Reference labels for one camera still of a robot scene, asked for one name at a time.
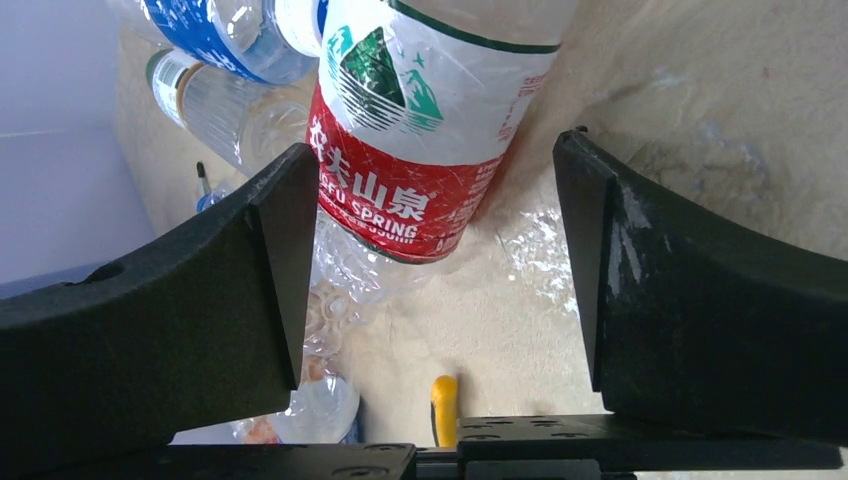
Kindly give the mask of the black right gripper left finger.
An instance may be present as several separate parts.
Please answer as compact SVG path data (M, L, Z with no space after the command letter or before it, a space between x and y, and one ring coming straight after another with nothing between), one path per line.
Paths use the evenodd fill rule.
M77 283L1 302L1 470L36 474L283 410L301 377L318 164L289 147Z

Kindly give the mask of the nongfu spring red bottle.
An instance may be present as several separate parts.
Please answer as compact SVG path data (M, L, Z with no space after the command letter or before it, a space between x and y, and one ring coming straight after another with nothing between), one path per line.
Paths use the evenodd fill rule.
M578 8L334 1L308 144L323 277L361 305L424 285L458 246Z

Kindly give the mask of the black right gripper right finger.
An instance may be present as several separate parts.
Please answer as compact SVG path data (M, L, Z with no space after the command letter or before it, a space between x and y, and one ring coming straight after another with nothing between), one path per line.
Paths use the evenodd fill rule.
M756 233L583 131L553 162L592 389L622 416L843 446L847 264Z

